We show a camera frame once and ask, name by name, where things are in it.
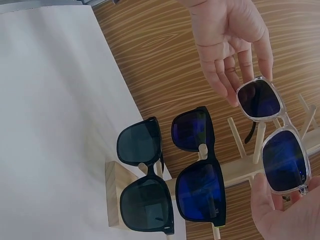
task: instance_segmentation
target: hand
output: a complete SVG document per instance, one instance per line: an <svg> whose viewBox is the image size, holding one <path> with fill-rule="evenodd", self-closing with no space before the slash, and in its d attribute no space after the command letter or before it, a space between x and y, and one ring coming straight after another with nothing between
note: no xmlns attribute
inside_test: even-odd
<svg viewBox="0 0 320 240"><path fill-rule="evenodd" d="M191 14L201 67L211 87L233 107L243 82L254 79L251 43L261 74L272 81L273 55L268 29L251 0L178 0Z"/></svg>
<svg viewBox="0 0 320 240"><path fill-rule="evenodd" d="M316 240L320 237L320 176L313 177L305 196L291 193L293 205L284 211L281 195L271 194L264 174L258 173L251 190L251 213L265 240Z"/></svg>

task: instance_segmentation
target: wooden sunglasses display stand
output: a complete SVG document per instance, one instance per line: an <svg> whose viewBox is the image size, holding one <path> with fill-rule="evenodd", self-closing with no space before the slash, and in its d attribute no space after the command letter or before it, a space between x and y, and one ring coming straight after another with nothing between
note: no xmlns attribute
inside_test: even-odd
<svg viewBox="0 0 320 240"><path fill-rule="evenodd" d="M316 106L307 105L301 94L298 96L300 103L303 106L303 109L306 113L304 124L299 131L300 137L302 139L303 145L308 153L312 155L320 151L320 127L315 121ZM238 130L234 123L232 117L228 118L228 123L231 128L231 132L235 139L236 145L240 153L240 159L222 164L221 170L223 174L224 186L230 187L242 183L244 181L249 181L250 185L254 179L254 176L257 173L263 173L263 164L261 161L261 147L265 137L266 123L259 122L257 128L257 135L254 147L253 155L248 156L246 154L244 145L242 144L241 138L239 136ZM280 128L281 125L278 119L273 120L273 123L277 128ZM308 131L309 126L312 125L313 130ZM207 158L207 147L205 144L199 146L198 160ZM141 163L139 164L139 169L147 173L147 167ZM161 163L158 161L156 163L157 175L162 176ZM116 161L106 162L105 164L105 183L106 183L106 201L107 201L107 215L109 227L115 227L120 229L127 229L124 224L121 214L120 214L120 195L123 189L125 189L129 184L136 181L138 177L126 169L124 166L119 164ZM171 194L172 200L176 199L176 178L165 181ZM212 226L213 236L215 240L220 239L220 231L218 228Z"/></svg>

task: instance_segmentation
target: black matte frame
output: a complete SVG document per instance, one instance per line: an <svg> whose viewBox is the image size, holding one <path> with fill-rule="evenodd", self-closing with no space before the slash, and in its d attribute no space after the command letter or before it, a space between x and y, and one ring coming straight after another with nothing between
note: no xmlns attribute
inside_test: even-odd
<svg viewBox="0 0 320 240"><path fill-rule="evenodd" d="M219 164L219 161L216 158L215 155L215 132L214 132L214 126L212 125L212 120L211 120L211 116L210 113L208 111L208 109L205 106L200 106L197 107L194 110L191 111L187 111L184 112L180 115L178 115L177 117L174 118L174 120L172 121L172 125L171 125L171 136L173 136L173 126L175 124L175 121L184 115L190 114L190 113L194 113L194 112L203 112L205 114L206 117L206 127L208 126L210 129L207 130L207 133L211 135L211 139L212 142L210 142L208 145L207 144L207 149L208 149L208 154L207 154L207 159L203 159L203 160L199 160L193 164L191 164L190 166L186 167L184 170L182 170L182 172L178 175L178 177L176 178L176 182L175 182L175 199L176 199L176 204L177 204L177 208L178 211L180 213L180 215L187 221L191 221L191 222L206 222L206 223L213 223L213 225L215 227L222 227L226 225L226 211L227 211L227 204L226 204L226 192L225 192L225 183L224 183L224 178L223 178L223 174L222 174L222 170L221 170L221 166ZM183 148L183 147L178 147L179 149L183 150L183 151L187 151L187 152L199 152L199 150L194 150L194 149L187 149L187 148ZM178 183L180 181L180 178L183 176L184 172L186 172L188 169L193 168L194 166L200 165L200 164L211 164L212 167L216 170L216 174L217 174L217 178L218 178L218 182L219 182L219 187L220 187L220 194L221 194L221 198L222 198L222 208L223 211L220 214L220 218L216 218L216 217L212 217L210 219L193 219L193 218L189 218L186 217L182 210L181 210L181 206L179 203L179 193L178 193Z"/></svg>
<svg viewBox="0 0 320 240"><path fill-rule="evenodd" d="M147 166L147 167L150 167L151 165L155 164L162 156L162 137L161 137L161 131L160 131L160 127L159 127L159 123L158 123L158 120L155 116L152 116L152 117L149 117L147 120L144 120L144 121L140 121L140 122L137 122L136 124L133 124L131 126L128 126L127 128L125 128L122 132L120 132L117 140L116 140L116 154L119 158L119 160L121 162L123 162L124 164L128 164L130 166L135 166L135 167L138 167L138 165L140 164L140 162L131 162L131 161L126 161L124 160L120 154L119 154L119 139L121 138L122 134L127 131L128 129L131 129L137 125L142 125L142 124L145 124L146 122L150 122L150 121L154 121L155 124L156 124L156 127L157 127L157 131L159 132L159 137L160 137L160 147L159 147L159 150L158 152L156 153L156 155L150 159L149 161L147 162L144 162L144 164Z"/></svg>
<svg viewBox="0 0 320 240"><path fill-rule="evenodd" d="M162 227L157 227L157 228L150 228L150 229L144 229L144 228L136 228L136 227L132 227L130 226L126 220L124 218L122 218L124 224L131 230L133 231L138 231L138 232L147 232L147 233L150 233L150 232L163 232L165 233L166 235L172 235L175 233L175 226L174 226L174 211L173 211L173 205L172 205L172 199L171 199L171 194L170 194L170 191L169 191L169 188L166 184L166 182L159 176L156 175L155 171L154 171L154 165L156 164L156 162L161 159L161 163L164 162L163 160L163 153L162 153L162 136L161 136L161 131L160 131L160 127L159 127L159 123L158 123L158 120L155 116L153 117L150 117L148 118L147 120L144 120L144 121L140 121L136 124L133 124L127 128L125 128L118 136L117 138L117 141L116 141L116 153L117 153L117 156L119 158L119 160L121 162L123 162L124 164L128 164L130 166L135 166L137 167L140 162L129 162L129 161L125 161L123 158L120 157L120 154L119 154L119 139L121 137L121 135L128 129L132 128L132 127L135 127L137 125L141 125L141 124L144 124L146 122L149 122L151 120L154 120L155 123L156 123L156 130L159 132L159 137L160 137L160 147L159 147L159 151L156 153L156 155L149 161L147 162L144 162L144 164L148 167L148 172L147 172L147 175L142 177L142 178L139 178L138 180L132 182L131 184L129 184L121 193L120 195L120 200L119 200L119 205L120 205L120 214L121 216L123 215L123 208L122 208L122 201L123 201L123 195L126 193L126 191L128 191L128 189L130 189L130 187L132 185L136 185L138 183L144 183L146 182L147 180L154 180L154 181L157 181L163 188L163 191L165 193L165 196L167 198L167 202L168 202L168 220L167 222L162 226Z"/></svg>
<svg viewBox="0 0 320 240"><path fill-rule="evenodd" d="M120 213L121 216L123 215L123 208L122 208L122 201L123 201L123 195L126 193L126 191L128 191L128 189L130 189L130 187L134 184L138 184L138 183L144 183L147 180L154 180L157 181L163 188L163 191L165 193L165 196L167 198L167 202L168 202L168 220L167 222L161 226L161 227L157 227L157 228L150 228L150 229L143 229L143 228L136 228L136 227L132 227L130 226L126 220L124 218L122 218L124 224L131 230L133 231L138 231L138 232L164 232L166 235L172 235L175 233L175 227L174 227L174 211L173 211L173 205L172 205L172 199L171 199L171 195L170 195L170 191L169 188L166 184L166 182L159 176L157 176L154 172L152 173L148 173L147 176L144 176L142 178L139 178L138 180L134 181L133 183L131 183L130 185L128 185L121 193L120 195Z"/></svg>

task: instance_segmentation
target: clear-framed sunglasses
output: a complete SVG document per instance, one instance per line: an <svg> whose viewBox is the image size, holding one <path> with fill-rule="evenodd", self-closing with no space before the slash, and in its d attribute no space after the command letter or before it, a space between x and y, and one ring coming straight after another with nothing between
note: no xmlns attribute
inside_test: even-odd
<svg viewBox="0 0 320 240"><path fill-rule="evenodd" d="M283 126L268 136L261 148L271 191L282 195L300 190L305 194L311 179L309 158L274 85L263 76L256 77L237 89L236 98L244 115L254 122L270 122L276 118L283 121Z"/></svg>

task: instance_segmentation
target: black sunglasses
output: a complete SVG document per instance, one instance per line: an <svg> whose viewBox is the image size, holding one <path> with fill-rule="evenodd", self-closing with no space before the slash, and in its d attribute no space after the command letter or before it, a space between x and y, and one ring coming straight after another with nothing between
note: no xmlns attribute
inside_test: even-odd
<svg viewBox="0 0 320 240"><path fill-rule="evenodd" d="M131 183L121 193L120 213L124 224L134 231L174 234L170 191L154 170L159 159L163 163L157 118L151 117L123 130L117 139L116 152L121 162L136 167L144 163L148 168L146 176Z"/></svg>
<svg viewBox="0 0 320 240"><path fill-rule="evenodd" d="M192 222L226 224L226 193L220 164L215 155L215 133L205 106L177 116L171 126L173 143L181 150L199 152L207 147L207 158L185 168L177 177L175 198L180 215Z"/></svg>

